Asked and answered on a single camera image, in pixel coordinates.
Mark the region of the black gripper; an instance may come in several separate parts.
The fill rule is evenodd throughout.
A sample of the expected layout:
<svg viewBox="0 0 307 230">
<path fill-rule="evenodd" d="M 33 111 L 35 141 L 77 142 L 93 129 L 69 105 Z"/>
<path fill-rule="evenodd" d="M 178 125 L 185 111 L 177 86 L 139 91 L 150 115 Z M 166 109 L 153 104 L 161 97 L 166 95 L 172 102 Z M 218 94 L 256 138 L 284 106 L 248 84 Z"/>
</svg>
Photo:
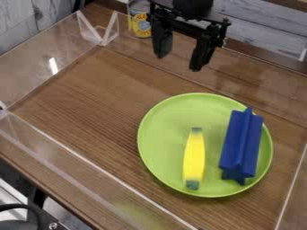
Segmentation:
<svg viewBox="0 0 307 230">
<path fill-rule="evenodd" d="M 200 32 L 190 60 L 190 69 L 202 70 L 209 64 L 216 47 L 225 45 L 232 20 L 213 12 L 216 0 L 149 0 L 154 53 L 165 58 L 173 49 L 173 29 L 190 36 Z"/>
</svg>

